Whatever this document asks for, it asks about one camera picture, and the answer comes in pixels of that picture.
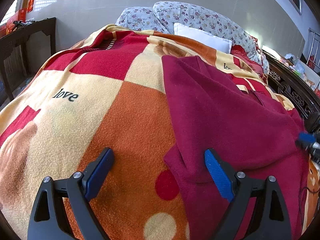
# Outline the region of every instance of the red dot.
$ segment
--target red dot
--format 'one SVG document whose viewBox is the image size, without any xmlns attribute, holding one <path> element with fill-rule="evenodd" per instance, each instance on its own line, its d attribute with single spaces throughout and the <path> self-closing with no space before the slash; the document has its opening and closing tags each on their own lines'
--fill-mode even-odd
<svg viewBox="0 0 320 240">
<path fill-rule="evenodd" d="M 156 180 L 156 192 L 163 200 L 173 200 L 179 193 L 178 184 L 171 171 L 162 171 Z"/>
</svg>

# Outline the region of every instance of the checkered blanket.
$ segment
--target checkered blanket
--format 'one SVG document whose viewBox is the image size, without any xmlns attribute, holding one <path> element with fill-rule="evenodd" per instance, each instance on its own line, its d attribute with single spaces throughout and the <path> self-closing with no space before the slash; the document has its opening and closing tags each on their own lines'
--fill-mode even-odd
<svg viewBox="0 0 320 240">
<path fill-rule="evenodd" d="M 0 112 L 0 207 L 21 239 L 27 238 L 43 177 L 68 178 L 104 147 L 114 150 L 115 163 L 90 204 L 110 238 L 190 239 L 179 188 L 163 161 L 175 143 L 163 55 L 197 55 L 228 73 L 240 90 L 260 91 L 287 111 L 294 108 L 237 57 L 180 36 L 107 25 L 50 57 Z M 319 174 L 311 162 L 310 169 L 308 186 L 318 190 Z M 307 194 L 304 229 L 317 200 Z M 65 205 L 81 238 L 68 201 Z"/>
</svg>

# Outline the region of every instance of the metal screw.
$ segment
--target metal screw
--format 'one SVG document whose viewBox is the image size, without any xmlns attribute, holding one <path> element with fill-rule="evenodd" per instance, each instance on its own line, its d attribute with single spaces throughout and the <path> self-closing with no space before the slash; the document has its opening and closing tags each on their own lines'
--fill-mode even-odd
<svg viewBox="0 0 320 240">
<path fill-rule="evenodd" d="M 80 178 L 81 175 L 82 175 L 82 173 L 81 173 L 80 171 L 77 171 L 77 172 L 75 172 L 75 173 L 73 174 L 73 177 L 74 177 L 75 179 L 77 179 L 77 178 Z"/>
<path fill-rule="evenodd" d="M 44 179 L 43 179 L 43 182 L 44 182 L 44 183 L 47 183 L 47 182 L 49 182 L 49 181 L 50 181 L 50 177 L 49 177 L 49 176 L 44 177 Z"/>
<path fill-rule="evenodd" d="M 240 179 L 243 179 L 245 177 L 244 172 L 242 172 L 242 171 L 237 172 L 237 177 Z"/>
<path fill-rule="evenodd" d="M 276 177 L 275 177 L 275 176 L 269 176 L 269 180 L 270 180 L 271 182 L 275 182 L 275 181 L 276 181 Z"/>
</svg>

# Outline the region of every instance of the window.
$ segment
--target window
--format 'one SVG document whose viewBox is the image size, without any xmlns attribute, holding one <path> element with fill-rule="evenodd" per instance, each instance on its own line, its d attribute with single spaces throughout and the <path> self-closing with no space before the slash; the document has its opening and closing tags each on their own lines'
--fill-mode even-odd
<svg viewBox="0 0 320 240">
<path fill-rule="evenodd" d="M 9 10 L 5 14 L 5 16 L 3 17 L 0 25 L 6 23 L 7 20 L 16 13 L 17 2 L 18 2 L 18 0 L 14 0 L 13 4 L 10 6 Z"/>
</svg>

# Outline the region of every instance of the red poster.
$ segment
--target red poster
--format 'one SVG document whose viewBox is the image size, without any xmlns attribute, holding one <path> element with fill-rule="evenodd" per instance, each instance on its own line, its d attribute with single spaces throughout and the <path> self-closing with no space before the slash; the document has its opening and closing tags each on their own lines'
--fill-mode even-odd
<svg viewBox="0 0 320 240">
<path fill-rule="evenodd" d="M 21 9 L 19 11 L 17 11 L 13 16 L 11 16 L 8 20 L 7 20 L 7 31 L 6 34 L 9 34 L 12 32 L 13 28 L 14 28 L 14 21 L 26 21 L 26 9 Z"/>
<path fill-rule="evenodd" d="M 33 10 L 33 3 L 34 2 L 35 2 L 35 0 L 30 0 L 29 1 L 27 12 L 31 12 Z"/>
<path fill-rule="evenodd" d="M 5 36 L 6 34 L 7 34 L 7 25 L 6 24 L 2 24 L 0 26 L 0 38 Z"/>
</svg>

